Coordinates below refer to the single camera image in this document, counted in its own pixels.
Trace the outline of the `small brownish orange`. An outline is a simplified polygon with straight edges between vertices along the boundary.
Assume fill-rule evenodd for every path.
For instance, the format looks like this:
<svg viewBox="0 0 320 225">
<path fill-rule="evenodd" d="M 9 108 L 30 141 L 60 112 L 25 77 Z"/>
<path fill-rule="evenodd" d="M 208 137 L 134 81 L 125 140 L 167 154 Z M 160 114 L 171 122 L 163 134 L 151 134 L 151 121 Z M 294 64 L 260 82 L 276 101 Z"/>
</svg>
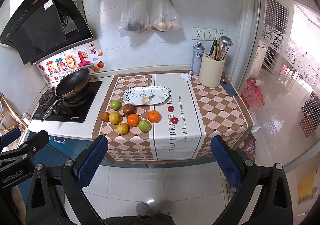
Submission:
<svg viewBox="0 0 320 225">
<path fill-rule="evenodd" d="M 108 112 L 102 112 L 100 118 L 103 122 L 109 122 L 110 114 Z"/>
</svg>

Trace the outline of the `yellow lemon front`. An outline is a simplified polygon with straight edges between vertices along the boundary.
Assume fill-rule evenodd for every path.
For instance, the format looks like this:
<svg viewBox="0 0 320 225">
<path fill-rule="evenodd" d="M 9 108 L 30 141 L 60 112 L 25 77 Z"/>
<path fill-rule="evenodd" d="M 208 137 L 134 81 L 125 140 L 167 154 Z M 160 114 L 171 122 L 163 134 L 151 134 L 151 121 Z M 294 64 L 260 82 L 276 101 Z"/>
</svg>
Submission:
<svg viewBox="0 0 320 225">
<path fill-rule="evenodd" d="M 120 135 L 125 135 L 129 132 L 129 126 L 126 123 L 119 123 L 117 124 L 116 130 Z"/>
</svg>

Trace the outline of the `yellow pear fruit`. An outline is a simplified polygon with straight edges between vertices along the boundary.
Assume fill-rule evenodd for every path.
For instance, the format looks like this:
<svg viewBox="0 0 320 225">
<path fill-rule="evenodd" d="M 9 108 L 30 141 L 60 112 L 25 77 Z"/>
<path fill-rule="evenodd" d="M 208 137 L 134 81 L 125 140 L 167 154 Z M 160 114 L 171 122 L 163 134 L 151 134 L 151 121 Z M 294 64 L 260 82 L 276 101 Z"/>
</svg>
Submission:
<svg viewBox="0 0 320 225">
<path fill-rule="evenodd" d="M 117 125 L 121 122 L 121 118 L 122 116 L 118 112 L 112 112 L 109 115 L 108 120 L 111 124 Z"/>
</svg>

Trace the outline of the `green apple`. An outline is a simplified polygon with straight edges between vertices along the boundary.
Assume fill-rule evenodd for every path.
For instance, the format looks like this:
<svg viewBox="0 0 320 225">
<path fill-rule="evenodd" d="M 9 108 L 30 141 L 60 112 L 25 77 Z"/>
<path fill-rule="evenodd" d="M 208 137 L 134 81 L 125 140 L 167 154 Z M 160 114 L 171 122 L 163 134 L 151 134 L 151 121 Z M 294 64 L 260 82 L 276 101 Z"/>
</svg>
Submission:
<svg viewBox="0 0 320 225">
<path fill-rule="evenodd" d="M 147 133 L 151 130 L 151 124 L 147 120 L 141 120 L 138 124 L 138 128 L 141 132 Z"/>
<path fill-rule="evenodd" d="M 110 102 L 110 108 L 117 111 L 121 108 L 121 102 L 118 100 L 112 100 Z"/>
</svg>

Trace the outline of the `green apple front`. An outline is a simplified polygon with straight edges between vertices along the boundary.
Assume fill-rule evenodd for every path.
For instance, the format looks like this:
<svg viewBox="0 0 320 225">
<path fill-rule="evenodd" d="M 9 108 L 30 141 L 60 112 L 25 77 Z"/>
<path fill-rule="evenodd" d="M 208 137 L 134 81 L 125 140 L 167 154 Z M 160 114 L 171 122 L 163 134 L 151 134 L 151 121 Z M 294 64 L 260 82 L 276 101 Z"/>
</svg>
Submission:
<svg viewBox="0 0 320 225">
<path fill-rule="evenodd" d="M 138 124 L 138 128 L 141 132 L 147 133 L 151 130 L 151 124 L 147 120 L 141 120 Z"/>
</svg>

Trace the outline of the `dark red apple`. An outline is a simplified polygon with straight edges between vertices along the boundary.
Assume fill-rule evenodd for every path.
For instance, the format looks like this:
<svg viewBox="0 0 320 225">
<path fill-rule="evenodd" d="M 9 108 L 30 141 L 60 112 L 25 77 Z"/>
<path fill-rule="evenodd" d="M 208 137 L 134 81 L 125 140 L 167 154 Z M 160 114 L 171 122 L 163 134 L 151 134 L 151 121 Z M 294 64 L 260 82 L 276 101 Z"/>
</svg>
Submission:
<svg viewBox="0 0 320 225">
<path fill-rule="evenodd" d="M 128 117 L 130 114 L 135 113 L 135 107 L 131 103 L 126 103 L 123 107 L 123 114 Z"/>
</svg>

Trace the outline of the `black frying pan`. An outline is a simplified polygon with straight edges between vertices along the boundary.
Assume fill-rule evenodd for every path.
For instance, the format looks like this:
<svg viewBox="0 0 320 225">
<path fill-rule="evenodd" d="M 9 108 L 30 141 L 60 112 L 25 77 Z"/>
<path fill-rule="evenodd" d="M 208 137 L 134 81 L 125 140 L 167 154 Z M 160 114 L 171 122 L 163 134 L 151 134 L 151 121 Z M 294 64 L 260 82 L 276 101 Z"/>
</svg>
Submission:
<svg viewBox="0 0 320 225">
<path fill-rule="evenodd" d="M 64 99 L 70 99 L 77 96 L 87 85 L 89 70 L 87 68 L 77 69 L 65 76 L 55 89 L 55 101 L 48 107 L 41 121 L 43 122 L 51 114 L 57 103 Z"/>
</svg>

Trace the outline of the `red patterned bag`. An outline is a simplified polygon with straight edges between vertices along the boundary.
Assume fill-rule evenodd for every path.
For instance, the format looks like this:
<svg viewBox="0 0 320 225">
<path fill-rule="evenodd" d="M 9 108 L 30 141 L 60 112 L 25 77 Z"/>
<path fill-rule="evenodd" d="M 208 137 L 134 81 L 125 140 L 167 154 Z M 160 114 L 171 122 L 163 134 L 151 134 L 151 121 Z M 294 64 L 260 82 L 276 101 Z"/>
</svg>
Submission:
<svg viewBox="0 0 320 225">
<path fill-rule="evenodd" d="M 263 107 L 265 105 L 264 96 L 259 86 L 255 85 L 256 79 L 247 79 L 241 91 L 241 98 L 247 108 Z"/>
</svg>

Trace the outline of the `checkered table mat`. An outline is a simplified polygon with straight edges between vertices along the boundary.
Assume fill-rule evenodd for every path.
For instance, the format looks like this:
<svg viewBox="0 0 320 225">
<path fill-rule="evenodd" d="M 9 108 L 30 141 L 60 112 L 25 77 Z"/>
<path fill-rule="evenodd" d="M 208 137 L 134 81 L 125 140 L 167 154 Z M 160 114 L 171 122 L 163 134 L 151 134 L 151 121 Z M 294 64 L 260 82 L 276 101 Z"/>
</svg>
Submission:
<svg viewBox="0 0 320 225">
<path fill-rule="evenodd" d="M 198 78 L 181 80 L 179 72 L 139 73 L 113 77 L 101 105 L 101 112 L 112 113 L 110 102 L 122 105 L 123 94 L 134 87 L 164 86 L 170 91 L 166 102 L 158 105 L 135 106 L 140 120 L 156 110 L 161 120 L 151 123 L 151 130 L 141 132 L 130 127 L 120 135 L 114 124 L 97 118 L 92 136 L 105 135 L 109 148 L 107 159 L 116 164 L 166 164 L 198 160 L 211 156 L 210 141 L 220 136 L 227 145 L 236 149 L 248 136 L 252 118 L 239 95 L 229 96 L 222 86 L 205 87 Z M 173 124 L 171 119 L 178 118 Z"/>
</svg>

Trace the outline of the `dark blue phone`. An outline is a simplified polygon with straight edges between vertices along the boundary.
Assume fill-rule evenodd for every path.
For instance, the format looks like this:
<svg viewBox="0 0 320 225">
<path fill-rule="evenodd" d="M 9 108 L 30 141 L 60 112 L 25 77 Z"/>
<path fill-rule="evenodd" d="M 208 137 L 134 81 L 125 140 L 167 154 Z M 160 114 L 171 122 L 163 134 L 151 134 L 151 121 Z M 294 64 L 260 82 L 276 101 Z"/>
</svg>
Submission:
<svg viewBox="0 0 320 225">
<path fill-rule="evenodd" d="M 229 96 L 237 96 L 236 90 L 227 81 L 220 81 L 220 85 L 226 91 Z"/>
</svg>

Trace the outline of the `red cherry tomato near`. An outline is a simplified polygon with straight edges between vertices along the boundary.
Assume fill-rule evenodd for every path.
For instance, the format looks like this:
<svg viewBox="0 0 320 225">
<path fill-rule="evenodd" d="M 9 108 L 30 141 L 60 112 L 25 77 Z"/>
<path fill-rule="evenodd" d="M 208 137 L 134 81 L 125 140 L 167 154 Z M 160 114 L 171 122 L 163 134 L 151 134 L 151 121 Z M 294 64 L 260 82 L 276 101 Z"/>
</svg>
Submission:
<svg viewBox="0 0 320 225">
<path fill-rule="evenodd" d="M 178 118 L 173 117 L 173 118 L 171 119 L 171 122 L 172 122 L 173 124 L 177 124 L 177 123 L 178 123 Z"/>
</svg>

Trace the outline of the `cream utensil holder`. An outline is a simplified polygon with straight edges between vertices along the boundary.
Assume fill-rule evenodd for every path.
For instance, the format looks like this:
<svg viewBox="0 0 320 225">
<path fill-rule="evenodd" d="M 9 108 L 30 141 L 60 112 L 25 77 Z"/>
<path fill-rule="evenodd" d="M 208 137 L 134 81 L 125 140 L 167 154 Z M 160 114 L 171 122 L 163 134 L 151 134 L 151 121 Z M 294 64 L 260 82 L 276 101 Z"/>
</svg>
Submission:
<svg viewBox="0 0 320 225">
<path fill-rule="evenodd" d="M 209 88 L 215 88 L 220 84 L 225 60 L 215 60 L 208 52 L 203 53 L 199 82 Z"/>
</svg>

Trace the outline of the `white crumpled tissue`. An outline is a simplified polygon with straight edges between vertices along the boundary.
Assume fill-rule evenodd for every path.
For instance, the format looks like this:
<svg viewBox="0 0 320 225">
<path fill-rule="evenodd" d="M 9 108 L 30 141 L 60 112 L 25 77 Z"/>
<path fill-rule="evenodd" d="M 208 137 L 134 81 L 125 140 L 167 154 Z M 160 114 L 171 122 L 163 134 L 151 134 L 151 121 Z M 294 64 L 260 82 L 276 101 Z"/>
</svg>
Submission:
<svg viewBox="0 0 320 225">
<path fill-rule="evenodd" d="M 181 79 L 181 80 L 186 80 L 186 81 L 188 81 L 188 80 L 191 79 L 191 75 L 192 75 L 192 71 L 190 71 L 190 72 L 188 72 L 188 73 L 182 73 L 182 74 L 180 75 L 180 79 Z"/>
</svg>

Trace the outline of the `plastic bag dark contents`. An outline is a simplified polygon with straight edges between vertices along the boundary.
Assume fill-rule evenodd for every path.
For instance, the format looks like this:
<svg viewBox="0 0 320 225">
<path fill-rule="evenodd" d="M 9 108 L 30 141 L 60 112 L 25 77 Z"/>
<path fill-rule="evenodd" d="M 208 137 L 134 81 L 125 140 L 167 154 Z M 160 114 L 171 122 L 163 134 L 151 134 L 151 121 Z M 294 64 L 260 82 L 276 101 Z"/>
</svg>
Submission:
<svg viewBox="0 0 320 225">
<path fill-rule="evenodd" d="M 145 34 L 151 30 L 147 0 L 124 0 L 118 31 L 124 34 Z"/>
</svg>

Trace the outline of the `white wall sockets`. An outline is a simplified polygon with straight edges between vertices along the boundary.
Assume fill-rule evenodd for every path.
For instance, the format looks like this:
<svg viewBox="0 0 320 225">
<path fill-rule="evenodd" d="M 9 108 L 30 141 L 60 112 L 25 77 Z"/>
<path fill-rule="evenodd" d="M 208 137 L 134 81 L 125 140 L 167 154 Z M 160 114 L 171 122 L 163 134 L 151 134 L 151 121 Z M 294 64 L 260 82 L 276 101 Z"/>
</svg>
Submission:
<svg viewBox="0 0 320 225">
<path fill-rule="evenodd" d="M 198 41 L 213 41 L 226 36 L 227 31 L 205 28 L 192 28 L 192 39 Z"/>
</svg>

